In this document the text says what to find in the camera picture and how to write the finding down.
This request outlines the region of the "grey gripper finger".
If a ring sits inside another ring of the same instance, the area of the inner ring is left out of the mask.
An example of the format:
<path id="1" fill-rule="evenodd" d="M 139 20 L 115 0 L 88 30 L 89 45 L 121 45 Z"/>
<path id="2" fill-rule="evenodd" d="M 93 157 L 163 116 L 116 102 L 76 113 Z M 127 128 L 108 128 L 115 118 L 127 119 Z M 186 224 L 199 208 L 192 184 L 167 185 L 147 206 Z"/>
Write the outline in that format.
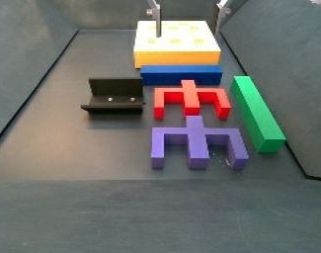
<path id="1" fill-rule="evenodd" d="M 156 22 L 156 37 L 160 37 L 160 4 L 156 0 L 147 0 L 150 8 L 147 9 L 147 15 L 152 17 Z"/>
<path id="2" fill-rule="evenodd" d="M 231 0 L 220 0 L 215 4 L 215 12 L 216 12 L 215 32 L 219 32 L 222 20 L 231 13 L 230 5 Z"/>

